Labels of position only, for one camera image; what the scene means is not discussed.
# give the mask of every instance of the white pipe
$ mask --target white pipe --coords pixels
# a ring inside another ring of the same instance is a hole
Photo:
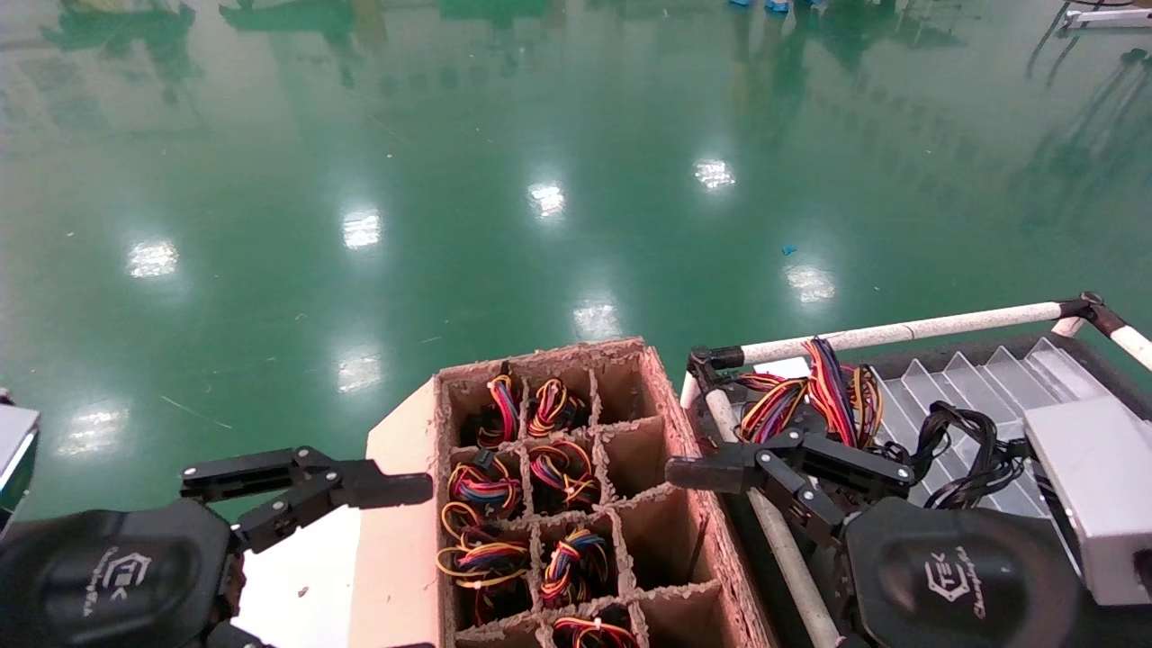
[[[1063,336],[1066,338],[1075,338],[1076,333],[1079,332],[1081,327],[1084,325],[1085,319],[1079,316],[1064,317],[1063,319],[1058,319],[1055,325],[1052,326],[1052,332],[1058,336]]]
[[[1139,331],[1129,325],[1121,326],[1112,332],[1108,338],[1127,351],[1137,362],[1152,371],[1152,342],[1140,334]]]
[[[931,319],[916,319],[900,324],[884,324],[881,326],[870,326],[867,329],[855,329],[836,333],[824,333],[820,337],[827,340],[832,345],[832,348],[842,351],[1011,326],[1014,324],[1059,319],[1060,315],[1059,303],[1044,302],[984,310],[980,312],[968,312],[964,315],[948,315]],[[805,352],[802,345],[810,339],[812,337],[806,336],[789,340],[742,346],[744,363],[774,362],[776,360],[804,355]]]
[[[736,415],[732,412],[732,404],[728,402],[728,394],[722,390],[712,390],[704,395],[704,401],[708,405],[712,419],[723,440],[735,443],[736,438]],[[840,632],[828,613],[820,590],[816,588],[816,581],[808,571],[804,557],[801,556],[796,540],[791,535],[788,521],[780,511],[773,506],[768,498],[759,490],[751,490],[748,498],[756,512],[756,519],[760,522],[764,537],[772,548],[780,572],[785,577],[788,592],[791,593],[799,610],[801,619],[808,630],[808,635],[812,639],[814,648],[835,648],[840,642]]]
[[[680,408],[689,412],[698,398],[700,398],[699,383],[696,382],[695,376],[684,371],[684,384],[680,387]]]

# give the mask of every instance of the robotic arm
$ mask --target robotic arm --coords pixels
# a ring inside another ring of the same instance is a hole
[[[1049,520],[916,506],[905,499],[909,466],[823,435],[719,444],[708,457],[669,459],[665,475],[688,489],[759,489],[794,529],[831,548],[825,597],[841,648],[1152,645],[1149,608],[1098,605]],[[869,505],[846,514],[809,476]]]
[[[206,504],[285,490],[240,517]],[[0,540],[0,641],[14,648],[271,648],[234,627],[247,550],[264,551],[348,505],[432,497],[426,474],[311,447],[192,466],[181,499],[151,511],[84,511],[13,525]]]

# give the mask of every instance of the black cable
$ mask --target black cable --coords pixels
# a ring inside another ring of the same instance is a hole
[[[996,439],[996,425],[980,412],[960,409],[943,401],[933,402],[920,425],[919,446],[911,458],[917,482],[924,479],[943,439],[950,442],[949,427],[956,427],[979,444],[979,450],[963,477],[933,492],[926,508],[975,508],[985,496],[994,495],[1024,474],[1028,442]]]

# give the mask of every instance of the cardboard divider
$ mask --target cardboard divider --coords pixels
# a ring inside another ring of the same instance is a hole
[[[607,483],[614,497],[627,499],[664,481],[664,465],[668,461],[664,419],[652,416],[602,428],[597,439],[604,446],[598,458],[606,468]]]
[[[448,455],[448,473],[452,474],[452,470],[455,469],[456,466],[460,465],[460,464],[471,464],[472,461],[476,460],[476,455],[479,454],[479,452],[480,452],[480,449],[476,447],[476,446],[471,446],[471,447],[454,447],[452,450],[452,453]],[[508,515],[507,518],[505,518],[507,520],[515,520],[515,519],[520,518],[521,515],[523,515],[524,513],[526,513],[526,512],[530,511],[530,508],[529,508],[530,499],[529,498],[531,497],[531,493],[526,492],[525,488],[524,488],[524,469],[523,468],[525,468],[524,464],[526,461],[526,455],[524,454],[524,452],[523,452],[522,449],[518,449],[518,447],[507,447],[506,450],[497,452],[495,460],[502,462],[503,466],[505,466],[505,468],[508,469],[508,475],[520,482],[520,487],[521,487],[520,488],[520,504],[517,504],[513,508],[513,512],[511,512],[510,515]],[[487,520],[493,520],[493,518],[491,515],[488,515],[488,514],[484,514],[484,517]]]
[[[715,578],[707,523],[689,510],[687,492],[665,484],[615,511],[624,547],[641,589],[706,582]]]
[[[544,634],[538,619],[521,618],[501,626],[485,626],[456,634],[458,648],[552,648],[540,639]]]
[[[744,641],[733,636],[721,604],[721,587],[673,587],[639,598],[647,639],[653,648],[736,648]]]
[[[567,517],[548,519],[538,525],[540,532],[540,571],[537,575],[540,582],[544,581],[544,568],[552,558],[552,552],[556,548],[556,543],[563,540],[569,533],[586,528],[594,533],[596,535],[602,537],[606,542],[605,551],[608,555],[608,581],[607,589],[593,589],[592,598],[612,597],[617,596],[624,590],[622,587],[620,574],[621,570],[621,551],[616,549],[616,540],[620,537],[617,529],[617,521],[612,513],[594,513],[591,515],[579,515],[579,517]],[[559,608],[551,608],[554,610],[570,610],[575,611],[579,604],[568,604]],[[541,601],[540,609],[546,608],[546,603]]]
[[[655,399],[641,372],[641,354],[599,360],[593,364],[592,374],[596,376],[600,408],[592,424],[609,425],[655,416]]]

